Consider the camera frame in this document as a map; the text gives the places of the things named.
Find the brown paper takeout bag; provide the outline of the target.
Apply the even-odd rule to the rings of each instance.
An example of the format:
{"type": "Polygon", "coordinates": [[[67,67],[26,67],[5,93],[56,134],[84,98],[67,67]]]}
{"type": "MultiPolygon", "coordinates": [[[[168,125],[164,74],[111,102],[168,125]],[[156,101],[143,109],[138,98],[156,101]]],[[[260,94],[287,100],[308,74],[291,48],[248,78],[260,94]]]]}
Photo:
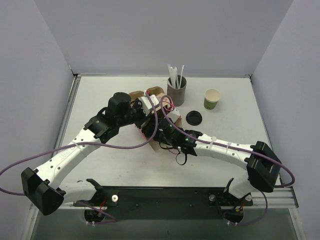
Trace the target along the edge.
{"type": "Polygon", "coordinates": [[[151,101],[146,96],[138,96],[134,99],[134,105],[141,105],[142,116],[144,119],[135,123],[135,126],[140,129],[141,133],[148,140],[154,151],[164,149],[171,151],[174,147],[169,135],[175,132],[175,128],[167,121],[163,113],[177,127],[181,127],[181,115],[173,101],[165,97],[162,101],[163,108],[160,106],[160,99],[164,94],[151,95],[151,101]]]}

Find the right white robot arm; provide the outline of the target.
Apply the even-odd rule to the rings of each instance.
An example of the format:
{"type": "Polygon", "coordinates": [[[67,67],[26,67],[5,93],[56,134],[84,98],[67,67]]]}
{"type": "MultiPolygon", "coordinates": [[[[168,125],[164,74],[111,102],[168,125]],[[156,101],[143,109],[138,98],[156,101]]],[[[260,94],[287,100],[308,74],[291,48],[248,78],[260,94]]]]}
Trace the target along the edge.
{"type": "Polygon", "coordinates": [[[186,156],[211,157],[245,170],[241,176],[231,178],[224,189],[237,199],[255,190],[271,193],[276,187],[281,161],[264,142],[253,145],[227,142],[199,131],[176,129],[165,118],[160,121],[154,139],[186,156]]]}

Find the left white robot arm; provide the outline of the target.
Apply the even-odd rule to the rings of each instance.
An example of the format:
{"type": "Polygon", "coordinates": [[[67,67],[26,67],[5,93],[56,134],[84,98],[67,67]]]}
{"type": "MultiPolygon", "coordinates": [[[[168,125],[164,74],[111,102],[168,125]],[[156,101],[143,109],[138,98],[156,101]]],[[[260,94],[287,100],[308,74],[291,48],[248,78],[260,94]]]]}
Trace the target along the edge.
{"type": "Polygon", "coordinates": [[[87,201],[96,206],[103,199],[103,187],[92,179],[63,185],[66,176],[88,155],[119,133],[124,126],[142,123],[154,110],[148,94],[131,100],[124,92],[117,92],[80,130],[64,150],[35,169],[21,173],[25,196],[47,216],[62,204],[87,201]]]}

